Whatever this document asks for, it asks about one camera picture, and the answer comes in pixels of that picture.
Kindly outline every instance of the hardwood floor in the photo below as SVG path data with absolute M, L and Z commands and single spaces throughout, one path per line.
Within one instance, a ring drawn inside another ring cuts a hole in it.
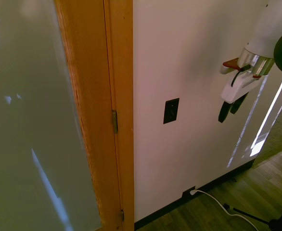
M 235 178 L 237 182 L 229 180 L 208 193 L 222 204 L 227 203 L 267 221 L 281 216 L 282 152 Z M 267 225 L 248 219 L 259 231 L 269 231 Z M 255 231 L 242 218 L 228 216 L 212 198 L 205 194 L 139 229 L 139 231 L 233 230 Z

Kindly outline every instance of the white wall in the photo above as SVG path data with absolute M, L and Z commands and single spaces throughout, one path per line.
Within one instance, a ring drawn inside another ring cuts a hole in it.
M 250 146 L 282 72 L 275 68 L 269 76 L 227 168 L 259 88 L 221 124 L 220 94 L 234 73 L 224 76 L 219 68 L 239 56 L 266 4 L 266 0 L 134 1 L 136 221 L 179 199 L 183 191 L 255 158 L 249 156 Z M 177 120 L 163 125 L 165 101 L 174 98 L 180 98 Z M 275 110 L 281 104 L 282 100 L 277 102 Z
M 52 0 L 0 0 L 0 231 L 100 224 Z

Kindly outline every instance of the baseboard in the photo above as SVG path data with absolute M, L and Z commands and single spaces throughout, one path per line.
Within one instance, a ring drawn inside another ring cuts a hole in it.
M 213 188 L 215 188 L 216 186 L 222 184 L 223 182 L 229 180 L 230 178 L 233 178 L 235 175 L 249 169 L 252 167 L 254 162 L 254 159 L 247 162 L 244 165 L 239 166 L 238 168 L 224 174 L 223 176 L 209 182 L 208 184 L 202 186 L 201 188 L 199 188 L 199 190 L 202 191 L 209 191 Z M 148 215 L 145 218 L 142 218 L 141 220 L 138 220 L 137 222 L 135 222 L 135 230 L 138 230 L 140 228 L 142 228 L 143 226 L 153 222 L 154 220 L 162 217 L 163 215 L 171 212 L 172 210 L 178 208 L 179 206 L 187 203 L 188 201 L 192 200 L 193 198 L 197 197 L 200 195 L 200 193 L 196 193 L 195 195 L 190 195 L 190 191 L 195 189 L 195 186 L 193 186 L 192 188 L 186 190 L 183 192 L 182 197 L 170 204 L 168 204 L 167 206 L 157 210 L 156 212 L 153 212 L 152 214 Z

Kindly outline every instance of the door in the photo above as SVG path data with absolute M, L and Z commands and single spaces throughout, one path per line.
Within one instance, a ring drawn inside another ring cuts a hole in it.
M 0 0 L 0 231 L 122 230 L 104 23 L 65 53 L 57 16 Z

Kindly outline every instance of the wooden door frame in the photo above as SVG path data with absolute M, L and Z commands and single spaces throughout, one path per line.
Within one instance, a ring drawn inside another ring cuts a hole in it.
M 102 227 L 132 231 L 132 0 L 54 2 Z

